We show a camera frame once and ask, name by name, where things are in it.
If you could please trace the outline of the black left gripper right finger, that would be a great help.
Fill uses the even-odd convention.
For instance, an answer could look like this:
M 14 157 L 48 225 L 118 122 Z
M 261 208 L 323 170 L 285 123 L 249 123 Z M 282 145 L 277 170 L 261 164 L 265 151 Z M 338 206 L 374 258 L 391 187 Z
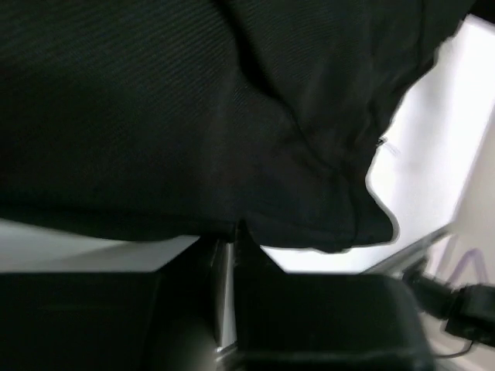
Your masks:
M 290 274 L 237 229 L 234 314 L 246 370 L 435 368 L 415 299 L 383 274 Z

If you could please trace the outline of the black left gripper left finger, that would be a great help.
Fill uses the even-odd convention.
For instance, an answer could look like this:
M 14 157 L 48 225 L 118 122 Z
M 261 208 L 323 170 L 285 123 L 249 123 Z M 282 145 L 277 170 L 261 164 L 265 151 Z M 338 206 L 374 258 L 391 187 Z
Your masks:
M 123 244 L 1 275 L 3 370 L 219 370 L 232 246 Z

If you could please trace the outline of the black pleated skirt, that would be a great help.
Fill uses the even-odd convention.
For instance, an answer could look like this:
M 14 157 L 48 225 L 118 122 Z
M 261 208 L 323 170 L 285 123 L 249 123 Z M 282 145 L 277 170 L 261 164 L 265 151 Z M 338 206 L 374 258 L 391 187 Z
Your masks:
M 387 243 L 366 175 L 471 1 L 3 1 L 1 216 L 112 240 Z

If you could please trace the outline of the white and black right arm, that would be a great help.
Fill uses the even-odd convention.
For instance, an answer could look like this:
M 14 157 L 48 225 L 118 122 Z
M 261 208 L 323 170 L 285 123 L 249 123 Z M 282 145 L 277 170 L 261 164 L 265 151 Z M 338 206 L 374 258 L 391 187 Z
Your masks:
M 422 311 L 446 322 L 444 331 L 461 339 L 494 347 L 494 287 L 472 284 L 452 288 L 426 277 L 417 267 L 407 269 L 403 282 Z

